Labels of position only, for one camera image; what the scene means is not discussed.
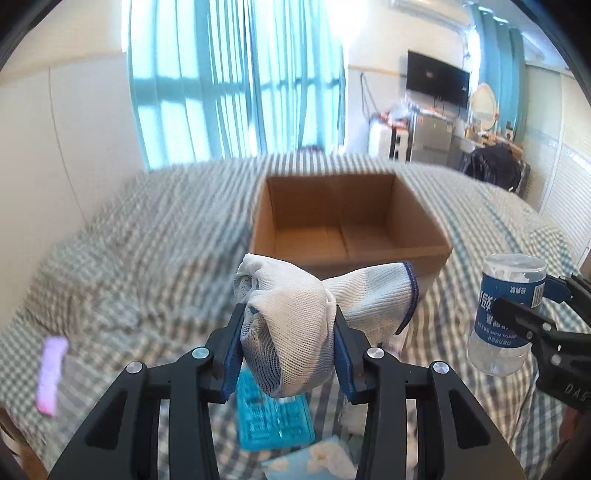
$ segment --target water bottle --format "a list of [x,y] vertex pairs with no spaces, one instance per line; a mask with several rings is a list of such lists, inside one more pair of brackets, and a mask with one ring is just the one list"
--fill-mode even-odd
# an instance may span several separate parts
[[476,321],[468,340],[468,360],[488,375],[517,372],[531,344],[502,326],[492,315],[492,303],[504,298],[536,309],[544,295],[546,265],[521,254],[493,254],[484,260]]

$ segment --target open cardboard box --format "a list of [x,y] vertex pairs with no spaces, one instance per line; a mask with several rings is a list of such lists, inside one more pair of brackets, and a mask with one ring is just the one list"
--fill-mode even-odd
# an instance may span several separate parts
[[408,260],[422,292],[452,248],[394,174],[267,177],[250,251],[320,279]]

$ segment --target dark jacket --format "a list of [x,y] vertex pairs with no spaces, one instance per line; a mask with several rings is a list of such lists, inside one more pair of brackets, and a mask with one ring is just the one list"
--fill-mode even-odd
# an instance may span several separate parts
[[477,148],[466,157],[460,171],[474,179],[498,185],[510,192],[516,191],[521,180],[521,169],[505,144]]

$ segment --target refrigerator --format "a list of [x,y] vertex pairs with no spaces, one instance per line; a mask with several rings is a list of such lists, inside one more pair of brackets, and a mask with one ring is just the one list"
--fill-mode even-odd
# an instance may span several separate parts
[[413,111],[407,161],[447,166],[453,123],[436,113]]

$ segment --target checkered bedspread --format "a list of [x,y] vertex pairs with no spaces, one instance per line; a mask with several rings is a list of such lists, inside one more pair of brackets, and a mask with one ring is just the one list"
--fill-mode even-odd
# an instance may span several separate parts
[[[142,174],[74,238],[40,265],[10,325],[0,334],[0,404],[49,469],[89,410],[128,362],[176,360],[230,318],[233,275],[249,244],[254,202],[270,174],[396,171],[437,219],[454,250],[420,303],[401,360],[443,359],[472,390],[512,446],[529,478],[539,478],[558,441],[563,405],[534,388],[537,367],[506,378],[466,361],[482,261],[494,252],[544,259],[548,272],[575,270],[563,233],[515,195],[438,167],[394,165],[363,156],[311,153],[220,160]],[[559,328],[584,331],[566,306],[545,300]],[[70,350],[59,413],[42,416],[35,389],[44,338],[67,335]],[[316,438],[346,436],[336,379],[309,394]],[[168,477],[167,414],[161,408],[159,469]],[[234,397],[212,406],[222,478],[263,478],[260,461],[282,452],[245,452],[236,434]],[[410,442],[416,415],[408,412]]]

